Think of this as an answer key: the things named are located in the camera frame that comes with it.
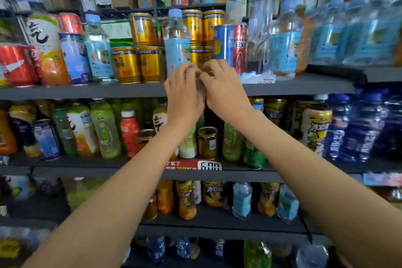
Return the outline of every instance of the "purple can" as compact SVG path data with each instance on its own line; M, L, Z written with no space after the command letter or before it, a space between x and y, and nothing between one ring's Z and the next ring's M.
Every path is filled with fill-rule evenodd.
M91 82L88 58L85 56L83 37L79 33L59 33L68 77L72 85L86 85Z

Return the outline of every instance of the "blue can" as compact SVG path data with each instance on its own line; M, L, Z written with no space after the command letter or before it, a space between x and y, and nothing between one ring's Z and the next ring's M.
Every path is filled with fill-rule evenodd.
M68 77L72 85L86 85L91 81L83 37L78 33L59 33Z
M188 238L179 238L174 242L176 246L175 256L182 259L189 259L191 255L190 240Z
M50 120L43 119L35 121L33 123L33 131L45 160L59 158L60 145Z
M246 71L247 24L214 27L214 59L225 59L237 73Z
M165 237L147 237L148 257L154 265L159 265L165 259Z
M216 259L224 259L224 247L225 240L209 240L209 246L211 248L211 255Z

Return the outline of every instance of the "forearm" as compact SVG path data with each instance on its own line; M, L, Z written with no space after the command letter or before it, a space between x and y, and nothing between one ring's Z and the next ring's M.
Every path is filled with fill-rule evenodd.
M402 214L397 209L293 139L263 113L253 111L247 121L235 126L265 155L354 267L400 266Z
M185 133L165 125L49 236L24 268L120 267L164 166Z

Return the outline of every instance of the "hand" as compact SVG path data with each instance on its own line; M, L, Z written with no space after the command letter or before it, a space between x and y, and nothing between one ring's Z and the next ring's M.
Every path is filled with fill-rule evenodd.
M225 122L238 127L242 121L247 120L249 111L253 110L239 77L235 69L229 67L223 59L206 62L203 70L209 69L212 69L215 78L206 72L200 74L200 80L207 88L207 105Z
M205 107L205 93L195 86L195 78L200 73L193 63L186 62L178 66L164 84L168 96L168 124L182 127L186 133L194 127Z

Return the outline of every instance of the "person's left hand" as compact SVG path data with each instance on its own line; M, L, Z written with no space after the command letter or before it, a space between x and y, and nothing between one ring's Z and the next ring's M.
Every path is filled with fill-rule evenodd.
M195 86L200 73L193 63L185 62L164 84L168 96L168 124L182 127L186 133L194 127L205 107L205 92Z

